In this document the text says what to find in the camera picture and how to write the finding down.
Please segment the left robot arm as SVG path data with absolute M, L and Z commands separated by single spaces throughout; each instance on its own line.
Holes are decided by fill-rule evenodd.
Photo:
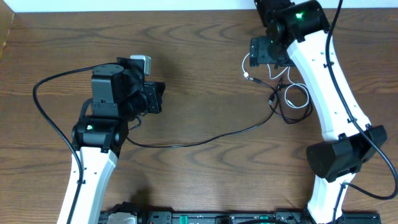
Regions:
M 162 111 L 163 82 L 147 82 L 151 58 L 132 55 L 93 68 L 91 114 L 81 114 L 72 129 L 77 155 L 59 223 L 98 223 L 104 193 L 116 167 L 128 123 L 141 114 Z

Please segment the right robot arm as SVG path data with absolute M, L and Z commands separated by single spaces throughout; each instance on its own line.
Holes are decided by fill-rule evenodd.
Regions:
M 251 41 L 250 64 L 295 67 L 317 111 L 323 140 L 307 147 L 315 173 L 306 207 L 309 223 L 343 223 L 346 191 L 364 163 L 387 139 L 357 104 L 339 65 L 332 41 L 333 24 L 317 1 L 256 1 L 264 37 Z

